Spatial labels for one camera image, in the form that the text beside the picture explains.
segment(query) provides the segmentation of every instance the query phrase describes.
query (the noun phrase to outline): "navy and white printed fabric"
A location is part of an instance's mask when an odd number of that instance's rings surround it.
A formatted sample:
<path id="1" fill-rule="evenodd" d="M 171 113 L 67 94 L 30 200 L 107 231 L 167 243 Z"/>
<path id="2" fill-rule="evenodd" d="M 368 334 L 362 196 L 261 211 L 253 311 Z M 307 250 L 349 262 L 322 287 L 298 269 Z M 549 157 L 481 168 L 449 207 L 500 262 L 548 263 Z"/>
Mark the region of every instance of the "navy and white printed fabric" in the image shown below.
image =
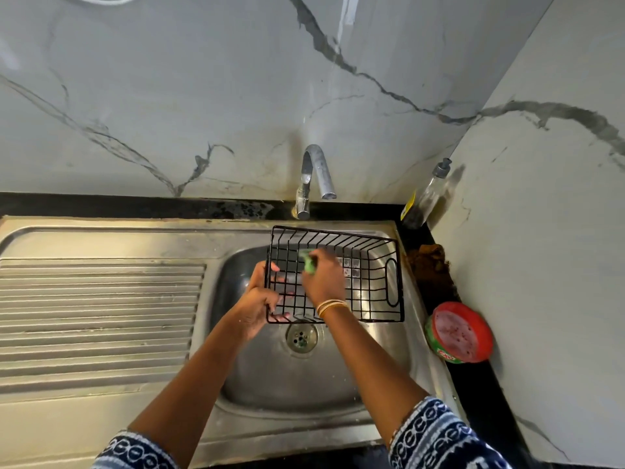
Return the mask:
<path id="1" fill-rule="evenodd" d="M 140 434 L 120 431 L 91 466 L 92 469 L 178 469 L 158 445 Z"/>
<path id="2" fill-rule="evenodd" d="M 511 469 L 438 398 L 415 406 L 391 442 L 394 469 Z"/>

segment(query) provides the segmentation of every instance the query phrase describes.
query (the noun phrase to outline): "white cable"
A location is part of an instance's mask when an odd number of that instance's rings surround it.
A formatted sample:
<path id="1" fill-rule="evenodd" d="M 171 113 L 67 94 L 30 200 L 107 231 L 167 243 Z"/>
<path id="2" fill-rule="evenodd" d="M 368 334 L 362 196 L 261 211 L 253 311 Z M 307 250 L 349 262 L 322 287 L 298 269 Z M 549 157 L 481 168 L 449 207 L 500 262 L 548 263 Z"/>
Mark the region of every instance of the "white cable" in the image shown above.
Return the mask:
<path id="1" fill-rule="evenodd" d="M 121 6 L 126 3 L 130 3 L 133 0 L 78 0 L 84 3 L 89 3 L 90 5 L 100 5 L 100 6 Z"/>

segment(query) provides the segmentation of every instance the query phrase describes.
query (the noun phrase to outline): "yellow bangle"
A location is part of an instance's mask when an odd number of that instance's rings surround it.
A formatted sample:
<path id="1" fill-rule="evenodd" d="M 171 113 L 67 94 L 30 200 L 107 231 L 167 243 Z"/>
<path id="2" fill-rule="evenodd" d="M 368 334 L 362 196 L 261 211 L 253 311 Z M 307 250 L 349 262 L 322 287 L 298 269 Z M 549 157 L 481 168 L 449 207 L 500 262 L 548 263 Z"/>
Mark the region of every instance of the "yellow bangle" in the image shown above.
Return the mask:
<path id="1" fill-rule="evenodd" d="M 317 306 L 317 315 L 321 319 L 323 319 L 323 313 L 326 311 L 327 308 L 332 306 L 345 306 L 351 311 L 351 308 L 349 307 L 347 301 L 343 301 L 342 299 L 328 299 L 327 301 L 324 301 L 319 306 Z"/>

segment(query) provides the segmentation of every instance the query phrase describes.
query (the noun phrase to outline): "ridged metal drainboard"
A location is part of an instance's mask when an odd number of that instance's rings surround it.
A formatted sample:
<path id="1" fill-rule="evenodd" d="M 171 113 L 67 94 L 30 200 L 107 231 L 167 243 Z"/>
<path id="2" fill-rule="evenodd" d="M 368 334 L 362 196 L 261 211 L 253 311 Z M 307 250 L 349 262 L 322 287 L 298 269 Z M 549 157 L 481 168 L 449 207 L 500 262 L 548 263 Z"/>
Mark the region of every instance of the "ridged metal drainboard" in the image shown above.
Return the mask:
<path id="1" fill-rule="evenodd" d="M 171 379 L 204 268 L 0 260 L 0 393 Z"/>

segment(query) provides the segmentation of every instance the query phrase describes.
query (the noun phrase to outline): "forearm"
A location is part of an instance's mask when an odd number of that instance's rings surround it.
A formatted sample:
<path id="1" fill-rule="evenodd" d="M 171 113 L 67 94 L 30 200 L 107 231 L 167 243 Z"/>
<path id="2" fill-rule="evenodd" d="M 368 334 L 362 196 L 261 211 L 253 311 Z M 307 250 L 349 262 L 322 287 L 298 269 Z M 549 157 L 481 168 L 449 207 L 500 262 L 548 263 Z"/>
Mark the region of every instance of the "forearm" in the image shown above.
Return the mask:
<path id="1" fill-rule="evenodd" d="M 185 468 L 244 338 L 225 317 L 128 429 L 159 444 Z"/>
<path id="2" fill-rule="evenodd" d="M 397 365 L 347 308 L 331 307 L 323 317 L 356 380 L 364 405 L 387 446 L 390 445 L 393 433 L 414 406 L 426 398 L 427 392 Z"/>

